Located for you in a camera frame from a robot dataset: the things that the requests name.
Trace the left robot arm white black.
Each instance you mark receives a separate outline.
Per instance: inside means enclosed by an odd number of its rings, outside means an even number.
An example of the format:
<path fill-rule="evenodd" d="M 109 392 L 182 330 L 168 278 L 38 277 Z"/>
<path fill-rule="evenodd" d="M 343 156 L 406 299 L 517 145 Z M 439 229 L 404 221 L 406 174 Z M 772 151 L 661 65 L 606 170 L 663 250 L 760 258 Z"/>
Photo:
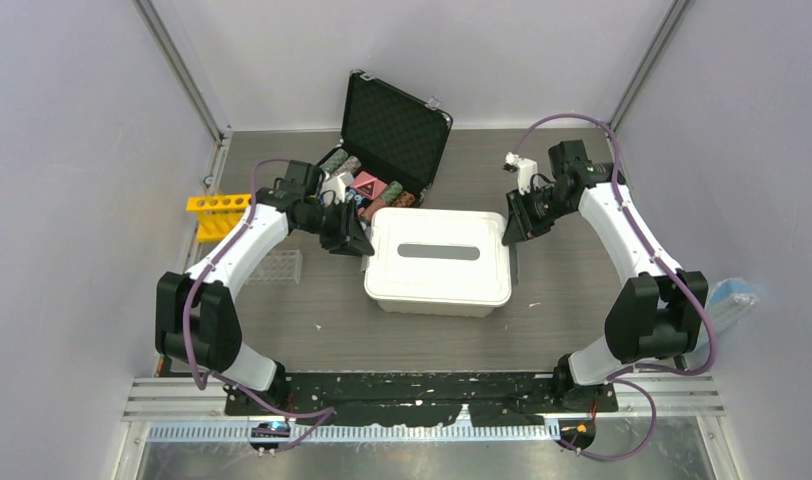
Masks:
<path fill-rule="evenodd" d="M 323 204 L 324 171 L 288 160 L 273 186 L 253 186 L 241 220 L 202 260 L 157 283 L 155 348 L 185 362 L 199 388 L 213 376 L 250 389 L 262 412 L 280 412 L 289 398 L 279 362 L 243 340 L 235 300 L 266 255 L 296 230 L 314 234 L 331 254 L 371 256 L 374 248 L 351 202 Z"/>

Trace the beige plastic bin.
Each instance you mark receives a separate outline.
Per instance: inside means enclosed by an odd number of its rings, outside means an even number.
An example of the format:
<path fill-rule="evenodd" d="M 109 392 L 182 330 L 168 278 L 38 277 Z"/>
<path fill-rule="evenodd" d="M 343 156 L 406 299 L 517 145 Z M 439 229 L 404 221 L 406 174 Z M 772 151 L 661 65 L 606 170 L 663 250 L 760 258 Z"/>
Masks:
<path fill-rule="evenodd" d="M 513 250 L 397 243 L 362 259 L 365 293 L 389 313 L 484 318 L 512 296 Z"/>

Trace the clear plastic well plate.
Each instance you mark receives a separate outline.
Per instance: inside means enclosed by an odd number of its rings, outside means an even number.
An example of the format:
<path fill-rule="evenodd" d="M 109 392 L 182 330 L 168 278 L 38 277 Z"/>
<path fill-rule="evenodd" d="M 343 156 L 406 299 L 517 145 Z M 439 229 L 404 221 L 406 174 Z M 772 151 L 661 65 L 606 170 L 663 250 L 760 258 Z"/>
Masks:
<path fill-rule="evenodd" d="M 299 250 L 272 250 L 253 269 L 246 284 L 299 284 L 302 259 Z"/>

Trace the yellow test tube rack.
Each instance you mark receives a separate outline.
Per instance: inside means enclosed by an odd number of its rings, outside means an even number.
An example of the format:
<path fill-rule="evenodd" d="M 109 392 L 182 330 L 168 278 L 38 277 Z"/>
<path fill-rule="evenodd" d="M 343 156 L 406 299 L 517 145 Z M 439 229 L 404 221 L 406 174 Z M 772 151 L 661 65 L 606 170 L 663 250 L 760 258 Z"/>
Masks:
<path fill-rule="evenodd" d="M 250 193 L 189 197 L 186 211 L 196 216 L 197 242 L 220 242 L 242 219 L 250 201 Z"/>

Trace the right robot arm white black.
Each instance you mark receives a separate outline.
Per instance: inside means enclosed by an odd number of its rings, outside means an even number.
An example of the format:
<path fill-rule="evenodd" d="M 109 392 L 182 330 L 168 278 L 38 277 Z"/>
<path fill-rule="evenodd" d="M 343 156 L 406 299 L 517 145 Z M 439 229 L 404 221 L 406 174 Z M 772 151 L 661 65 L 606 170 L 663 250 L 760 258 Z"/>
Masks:
<path fill-rule="evenodd" d="M 580 140 L 548 151 L 551 173 L 535 161 L 508 153 L 504 170 L 517 176 L 506 195 L 506 246 L 548 233 L 562 217 L 578 213 L 594 229 L 622 289 L 604 321 L 603 335 L 560 358 L 548 383 L 551 402 L 578 410 L 593 404 L 617 376 L 634 367 L 686 368 L 702 329 L 708 282 L 661 247 L 641 220 L 622 175 L 611 163 L 595 163 Z"/>

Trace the white bin lid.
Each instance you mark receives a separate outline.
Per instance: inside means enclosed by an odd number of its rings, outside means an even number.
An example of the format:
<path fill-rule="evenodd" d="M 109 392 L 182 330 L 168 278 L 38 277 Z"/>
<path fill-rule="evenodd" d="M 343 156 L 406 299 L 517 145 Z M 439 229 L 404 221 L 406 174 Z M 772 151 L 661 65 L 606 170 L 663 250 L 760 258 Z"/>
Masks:
<path fill-rule="evenodd" d="M 372 219 L 364 289 L 390 313 L 483 318 L 511 298 L 499 213 L 386 207 Z"/>

